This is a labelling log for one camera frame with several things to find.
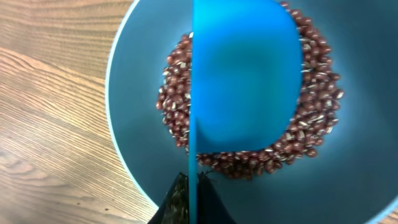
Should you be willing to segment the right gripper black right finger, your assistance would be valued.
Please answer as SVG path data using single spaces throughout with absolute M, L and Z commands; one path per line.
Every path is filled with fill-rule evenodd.
M 236 224 L 204 172 L 198 175 L 198 224 Z

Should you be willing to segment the blue plastic scoop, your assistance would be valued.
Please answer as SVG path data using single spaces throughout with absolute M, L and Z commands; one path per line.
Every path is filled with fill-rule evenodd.
M 300 93 L 302 48 L 271 0 L 195 0 L 189 134 L 189 219 L 198 220 L 197 154 L 253 151 L 277 140 Z

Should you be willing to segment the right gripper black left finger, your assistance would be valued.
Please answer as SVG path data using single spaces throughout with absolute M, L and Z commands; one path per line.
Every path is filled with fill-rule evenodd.
M 188 176 L 180 172 L 148 224 L 189 224 Z

